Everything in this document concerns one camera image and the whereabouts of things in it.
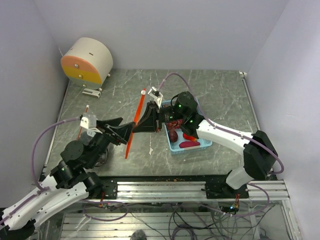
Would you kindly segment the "clear orange-zip bag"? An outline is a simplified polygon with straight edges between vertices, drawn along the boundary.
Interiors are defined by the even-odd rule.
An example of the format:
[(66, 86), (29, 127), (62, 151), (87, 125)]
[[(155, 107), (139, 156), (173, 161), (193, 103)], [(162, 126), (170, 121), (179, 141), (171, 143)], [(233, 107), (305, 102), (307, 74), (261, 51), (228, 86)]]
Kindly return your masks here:
[(141, 91), (141, 97), (139, 104), (133, 119), (135, 123), (129, 142), (126, 145), (126, 151), (124, 158), (129, 156), (131, 144), (134, 138), (134, 133), (158, 133), (161, 130), (159, 120), (160, 108), (153, 101), (153, 99), (147, 95), (147, 88), (143, 88)]
[[(84, 145), (88, 145), (90, 140), (95, 136), (94, 131), (90, 130), (83, 130), (82, 127), (80, 127), (78, 135), (76, 137), (77, 141), (81, 141)], [(107, 147), (104, 151), (104, 153), (100, 156), (99, 160), (95, 163), (94, 167), (99, 168), (105, 165), (109, 158), (109, 148)]]

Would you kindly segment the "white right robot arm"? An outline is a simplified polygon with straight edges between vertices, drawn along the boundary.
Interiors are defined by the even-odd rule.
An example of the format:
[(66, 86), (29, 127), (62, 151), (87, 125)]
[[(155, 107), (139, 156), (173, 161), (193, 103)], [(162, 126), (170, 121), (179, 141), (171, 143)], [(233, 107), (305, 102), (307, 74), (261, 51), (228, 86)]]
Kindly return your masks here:
[(137, 108), (141, 111), (145, 106), (145, 112), (137, 121), (134, 133), (156, 133), (163, 124), (181, 120), (180, 129), (187, 136), (217, 143), (242, 155), (243, 166), (231, 170), (220, 186), (224, 197), (233, 197), (250, 181), (265, 180), (273, 168), (278, 155), (265, 132), (239, 131), (211, 121), (201, 113), (198, 101), (188, 91), (175, 96), (175, 102), (167, 107), (162, 106), (163, 95), (156, 88), (142, 90), (141, 96), (150, 96), (152, 100), (140, 103)]

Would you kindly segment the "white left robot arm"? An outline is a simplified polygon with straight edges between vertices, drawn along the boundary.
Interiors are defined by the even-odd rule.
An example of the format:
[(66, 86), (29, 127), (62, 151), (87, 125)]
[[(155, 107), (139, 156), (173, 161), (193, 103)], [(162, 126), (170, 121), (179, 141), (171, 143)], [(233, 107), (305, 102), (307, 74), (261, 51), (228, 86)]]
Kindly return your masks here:
[(60, 154), (61, 161), (42, 182), (35, 181), (36, 188), (23, 199), (0, 213), (0, 238), (25, 240), (48, 218), (66, 207), (86, 198), (96, 199), (102, 193), (103, 184), (91, 169), (107, 153), (109, 144), (126, 145), (134, 122), (122, 124), (123, 118), (98, 120), (83, 114), (56, 122), (41, 132), (44, 135), (53, 127), (79, 121), (84, 129), (94, 132), (88, 144), (80, 140), (69, 142)]

